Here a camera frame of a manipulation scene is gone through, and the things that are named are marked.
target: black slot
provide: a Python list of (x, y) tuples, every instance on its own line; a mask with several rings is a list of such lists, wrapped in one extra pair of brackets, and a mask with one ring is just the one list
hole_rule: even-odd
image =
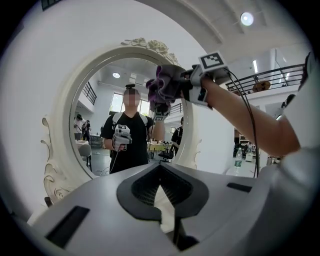
[(238, 183), (228, 183), (228, 185), (226, 185), (228, 188), (234, 189), (234, 190), (239, 190), (239, 191), (243, 191), (246, 193), (249, 193), (252, 189), (252, 186), (246, 186), (246, 185), (241, 185)]
[(90, 210), (75, 206), (46, 236), (46, 238), (60, 248), (64, 248)]

